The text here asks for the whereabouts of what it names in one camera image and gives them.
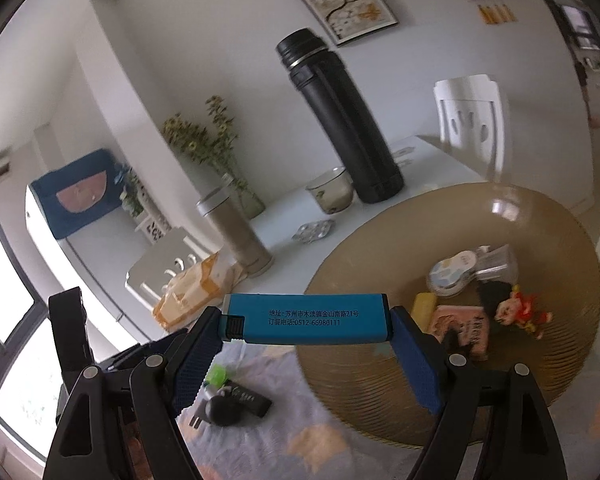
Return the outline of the pink card box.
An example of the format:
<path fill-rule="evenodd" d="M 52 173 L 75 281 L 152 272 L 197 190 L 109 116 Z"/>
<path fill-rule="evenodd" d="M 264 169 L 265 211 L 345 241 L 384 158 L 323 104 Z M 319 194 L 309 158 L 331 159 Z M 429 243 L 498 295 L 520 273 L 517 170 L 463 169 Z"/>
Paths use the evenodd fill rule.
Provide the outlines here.
<path fill-rule="evenodd" d="M 477 361 L 488 358 L 490 321 L 483 307 L 440 306 L 432 314 L 428 333 L 443 342 L 448 333 L 457 334 L 460 348 Z"/>

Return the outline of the white Anker charger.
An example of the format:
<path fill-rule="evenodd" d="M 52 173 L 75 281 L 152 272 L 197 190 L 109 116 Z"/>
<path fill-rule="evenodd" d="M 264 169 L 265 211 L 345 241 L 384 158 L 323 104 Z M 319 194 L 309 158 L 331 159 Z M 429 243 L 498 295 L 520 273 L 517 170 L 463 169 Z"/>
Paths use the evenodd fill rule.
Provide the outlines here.
<path fill-rule="evenodd" d="M 201 400 L 189 421 L 189 426 L 198 429 L 204 422 L 218 427 L 237 425 L 242 418 L 242 406 L 224 388 L 204 384 Z"/>

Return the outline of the red small figurine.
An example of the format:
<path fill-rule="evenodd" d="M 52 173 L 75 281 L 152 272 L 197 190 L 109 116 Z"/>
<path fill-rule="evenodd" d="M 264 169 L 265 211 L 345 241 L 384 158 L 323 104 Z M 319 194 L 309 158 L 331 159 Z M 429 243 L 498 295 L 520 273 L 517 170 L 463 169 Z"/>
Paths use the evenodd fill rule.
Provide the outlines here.
<path fill-rule="evenodd" d="M 515 285 L 509 298 L 500 302 L 496 308 L 494 320 L 503 326 L 517 326 L 536 340 L 543 338 L 547 324 L 553 321 L 553 313 L 538 310 L 535 296 L 524 295 Z"/>

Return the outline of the clear correction tape dispenser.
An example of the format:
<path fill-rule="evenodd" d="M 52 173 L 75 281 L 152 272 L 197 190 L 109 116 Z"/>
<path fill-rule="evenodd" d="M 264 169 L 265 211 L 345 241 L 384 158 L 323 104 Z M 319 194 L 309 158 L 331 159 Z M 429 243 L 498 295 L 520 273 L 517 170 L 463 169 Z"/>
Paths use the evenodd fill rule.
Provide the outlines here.
<path fill-rule="evenodd" d="M 426 276 L 430 292 L 444 298 L 462 292 L 475 278 L 478 263 L 488 251 L 489 246 L 483 245 L 438 261 Z"/>

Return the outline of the clear plastic measuring cup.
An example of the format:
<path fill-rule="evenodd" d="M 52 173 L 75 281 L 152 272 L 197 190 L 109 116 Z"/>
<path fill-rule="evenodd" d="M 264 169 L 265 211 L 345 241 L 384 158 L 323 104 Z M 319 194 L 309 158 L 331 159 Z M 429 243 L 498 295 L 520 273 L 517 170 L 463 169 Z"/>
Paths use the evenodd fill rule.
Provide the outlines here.
<path fill-rule="evenodd" d="M 516 285 L 518 263 L 513 249 L 509 244 L 497 248 L 484 246 L 477 254 L 475 274 L 478 281 L 499 281 Z"/>

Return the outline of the blue lighter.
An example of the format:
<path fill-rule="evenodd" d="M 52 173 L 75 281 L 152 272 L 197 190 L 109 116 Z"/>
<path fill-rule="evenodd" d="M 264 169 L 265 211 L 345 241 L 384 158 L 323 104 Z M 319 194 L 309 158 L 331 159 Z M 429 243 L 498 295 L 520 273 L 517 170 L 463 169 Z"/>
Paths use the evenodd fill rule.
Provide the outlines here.
<path fill-rule="evenodd" d="M 231 294 L 219 335 L 248 344 L 329 346 L 385 342 L 392 327 L 384 294 Z"/>

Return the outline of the blue cloth cover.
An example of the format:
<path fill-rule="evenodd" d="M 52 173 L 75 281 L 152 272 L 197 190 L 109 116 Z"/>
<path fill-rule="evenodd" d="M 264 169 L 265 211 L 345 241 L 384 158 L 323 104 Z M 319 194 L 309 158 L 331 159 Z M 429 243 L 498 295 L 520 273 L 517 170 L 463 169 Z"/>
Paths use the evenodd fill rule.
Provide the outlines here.
<path fill-rule="evenodd" d="M 30 189 L 54 239 L 63 240 L 122 205 L 122 166 L 100 148 L 44 174 Z"/>

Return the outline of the white carved shelf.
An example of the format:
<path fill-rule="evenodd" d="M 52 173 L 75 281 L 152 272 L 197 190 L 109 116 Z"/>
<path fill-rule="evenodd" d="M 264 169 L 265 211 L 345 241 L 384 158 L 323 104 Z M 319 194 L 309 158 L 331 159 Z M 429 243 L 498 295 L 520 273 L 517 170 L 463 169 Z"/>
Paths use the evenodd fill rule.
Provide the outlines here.
<path fill-rule="evenodd" d="M 120 194 L 122 208 L 134 220 L 135 231 L 142 232 L 148 242 L 155 245 L 170 231 L 169 221 L 130 166 L 123 165 L 120 168 L 116 182 L 122 185 Z"/>

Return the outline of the white chair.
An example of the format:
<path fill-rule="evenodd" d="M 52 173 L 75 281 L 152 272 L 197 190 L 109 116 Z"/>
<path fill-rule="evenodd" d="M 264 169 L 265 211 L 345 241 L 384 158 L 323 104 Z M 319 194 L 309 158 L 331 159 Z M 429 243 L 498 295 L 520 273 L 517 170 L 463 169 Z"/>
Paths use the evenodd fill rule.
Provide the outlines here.
<path fill-rule="evenodd" d="M 507 179 L 510 147 L 508 102 L 486 74 L 434 84 L 440 144 L 463 165 L 491 182 Z"/>
<path fill-rule="evenodd" d="M 212 255 L 184 228 L 174 228 L 149 247 L 126 274 L 125 288 L 147 309 L 158 304 L 166 285 Z"/>

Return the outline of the gold thermos bottle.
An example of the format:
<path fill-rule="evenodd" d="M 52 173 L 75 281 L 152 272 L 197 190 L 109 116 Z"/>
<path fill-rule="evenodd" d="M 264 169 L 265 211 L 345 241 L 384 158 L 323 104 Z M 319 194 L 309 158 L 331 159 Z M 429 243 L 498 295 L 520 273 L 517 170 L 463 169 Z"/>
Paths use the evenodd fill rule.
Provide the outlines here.
<path fill-rule="evenodd" d="M 258 275 L 273 263 L 247 218 L 234 204 L 225 188 L 215 188 L 198 203 L 199 213 L 219 232 L 236 262 L 248 275 Z"/>

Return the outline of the floral tablecloth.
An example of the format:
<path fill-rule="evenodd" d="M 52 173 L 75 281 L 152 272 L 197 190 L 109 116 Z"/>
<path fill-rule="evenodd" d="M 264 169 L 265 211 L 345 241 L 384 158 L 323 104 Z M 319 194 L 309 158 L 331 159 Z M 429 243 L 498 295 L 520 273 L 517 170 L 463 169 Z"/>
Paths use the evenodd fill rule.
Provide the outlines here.
<path fill-rule="evenodd" d="M 414 448 L 381 443 L 343 425 L 317 401 L 294 350 L 227 344 L 216 359 L 238 382 L 273 402 L 265 418 L 249 414 L 222 428 L 193 424 L 194 409 L 178 428 L 206 479 L 404 479 Z M 568 477 L 600 474 L 600 346 L 573 384 L 550 408 Z"/>

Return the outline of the amber glass bowl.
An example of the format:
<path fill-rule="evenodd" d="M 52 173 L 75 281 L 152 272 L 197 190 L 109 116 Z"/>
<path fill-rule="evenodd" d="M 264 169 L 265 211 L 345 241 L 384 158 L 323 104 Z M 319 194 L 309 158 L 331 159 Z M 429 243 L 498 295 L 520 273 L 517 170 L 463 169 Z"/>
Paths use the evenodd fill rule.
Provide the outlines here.
<path fill-rule="evenodd" d="M 411 308 L 440 260 L 464 249 L 508 246 L 518 285 L 535 309 L 553 317 L 542 336 L 490 321 L 475 324 L 475 285 L 442 298 L 439 330 L 457 326 L 481 338 L 475 363 L 485 370 L 526 364 L 544 399 L 555 401 L 580 372 L 600 322 L 600 264 L 581 223 L 542 193 L 492 183 L 440 188 L 366 222 L 324 260 L 312 294 L 382 292 Z M 379 440 L 423 445 L 434 420 L 414 397 L 398 360 L 378 344 L 301 346 L 298 361 L 317 399 L 350 427 Z"/>

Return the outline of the black thermos flask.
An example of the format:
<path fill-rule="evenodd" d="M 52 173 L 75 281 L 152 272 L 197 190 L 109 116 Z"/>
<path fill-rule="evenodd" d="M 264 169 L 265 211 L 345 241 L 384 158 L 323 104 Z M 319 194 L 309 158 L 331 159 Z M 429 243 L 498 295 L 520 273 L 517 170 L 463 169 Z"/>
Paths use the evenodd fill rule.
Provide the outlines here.
<path fill-rule="evenodd" d="M 276 52 L 350 174 L 358 198 L 376 204 L 401 192 L 402 172 L 340 56 L 308 28 L 284 38 Z"/>

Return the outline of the white chair back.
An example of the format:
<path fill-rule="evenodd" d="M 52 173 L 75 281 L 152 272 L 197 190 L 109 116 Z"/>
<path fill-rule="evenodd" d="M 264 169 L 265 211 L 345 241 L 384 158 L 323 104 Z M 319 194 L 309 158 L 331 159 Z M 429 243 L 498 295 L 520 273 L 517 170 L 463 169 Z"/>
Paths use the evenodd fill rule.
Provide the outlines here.
<path fill-rule="evenodd" d="M 507 179 L 510 147 L 508 102 L 486 74 L 434 84 L 440 144 L 463 165 L 491 182 Z"/>

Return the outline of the yellow hanging ornaments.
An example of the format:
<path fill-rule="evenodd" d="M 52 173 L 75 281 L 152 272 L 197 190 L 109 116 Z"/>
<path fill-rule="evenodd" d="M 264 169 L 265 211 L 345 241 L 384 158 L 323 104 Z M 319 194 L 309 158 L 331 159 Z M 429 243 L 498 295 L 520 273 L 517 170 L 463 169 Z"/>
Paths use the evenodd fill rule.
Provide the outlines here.
<path fill-rule="evenodd" d="M 487 25 L 501 25 L 506 23 L 516 23 L 517 18 L 513 11 L 509 9 L 504 3 L 492 4 L 478 4 L 477 6 L 480 18 L 483 23 Z"/>

